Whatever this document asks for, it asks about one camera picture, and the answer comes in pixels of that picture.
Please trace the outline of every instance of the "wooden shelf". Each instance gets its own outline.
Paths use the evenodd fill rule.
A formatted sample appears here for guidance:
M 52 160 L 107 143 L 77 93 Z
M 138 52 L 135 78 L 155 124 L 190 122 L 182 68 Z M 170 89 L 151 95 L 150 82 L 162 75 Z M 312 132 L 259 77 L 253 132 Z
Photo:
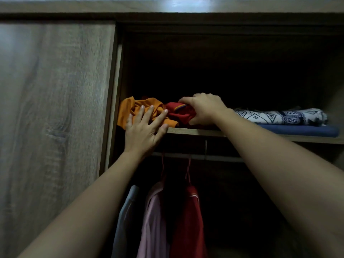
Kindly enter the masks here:
M 222 131 L 205 130 L 205 129 L 169 128 L 167 133 L 183 134 L 183 135 L 197 135 L 197 136 L 206 136 L 206 137 L 225 137 Z M 327 138 L 327 137 L 297 136 L 297 135 L 281 135 L 281 136 L 295 142 L 344 144 L 344 138 Z

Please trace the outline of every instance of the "person's left hand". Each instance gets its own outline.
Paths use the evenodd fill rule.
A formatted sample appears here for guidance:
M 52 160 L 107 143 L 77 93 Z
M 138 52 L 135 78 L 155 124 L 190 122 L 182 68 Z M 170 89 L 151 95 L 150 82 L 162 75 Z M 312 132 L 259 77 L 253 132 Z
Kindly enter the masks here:
M 164 121 L 168 110 L 165 109 L 157 118 L 148 125 L 150 117 L 152 116 L 154 107 L 151 106 L 144 114 L 144 106 L 140 108 L 134 123 L 132 122 L 132 115 L 130 114 L 126 124 L 126 137 L 124 152 L 129 152 L 134 156 L 143 159 L 152 153 L 155 146 L 159 143 L 161 138 L 166 134 L 168 124 L 163 124 L 157 134 L 154 133 Z

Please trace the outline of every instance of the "black and white patterned cloth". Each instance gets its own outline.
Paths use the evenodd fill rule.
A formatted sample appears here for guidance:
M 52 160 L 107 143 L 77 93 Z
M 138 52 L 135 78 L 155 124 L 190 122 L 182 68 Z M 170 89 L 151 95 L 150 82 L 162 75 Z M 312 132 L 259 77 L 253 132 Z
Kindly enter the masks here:
M 251 111 L 235 109 L 241 117 L 258 124 L 273 125 L 324 125 L 327 115 L 320 109 L 288 110 L 288 111 Z

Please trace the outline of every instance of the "person's left arm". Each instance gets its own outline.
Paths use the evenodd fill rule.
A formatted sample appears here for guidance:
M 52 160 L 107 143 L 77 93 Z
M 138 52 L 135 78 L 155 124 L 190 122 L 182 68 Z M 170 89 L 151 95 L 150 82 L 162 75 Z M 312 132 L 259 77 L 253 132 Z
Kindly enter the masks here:
M 148 125 L 152 112 L 153 108 L 150 108 L 144 114 L 144 108 L 141 108 L 134 123 L 129 116 L 123 154 L 63 210 L 19 258 L 86 258 L 98 255 L 137 166 L 167 132 L 168 125 L 159 128 L 167 112 Z

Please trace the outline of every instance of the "blue folded cloth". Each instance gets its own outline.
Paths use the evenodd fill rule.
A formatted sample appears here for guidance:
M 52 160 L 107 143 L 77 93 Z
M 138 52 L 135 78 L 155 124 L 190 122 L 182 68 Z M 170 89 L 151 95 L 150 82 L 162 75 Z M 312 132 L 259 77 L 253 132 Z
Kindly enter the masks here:
M 269 125 L 257 124 L 262 128 L 281 135 L 301 135 L 336 138 L 339 135 L 339 129 L 333 126 L 309 126 L 309 125 Z

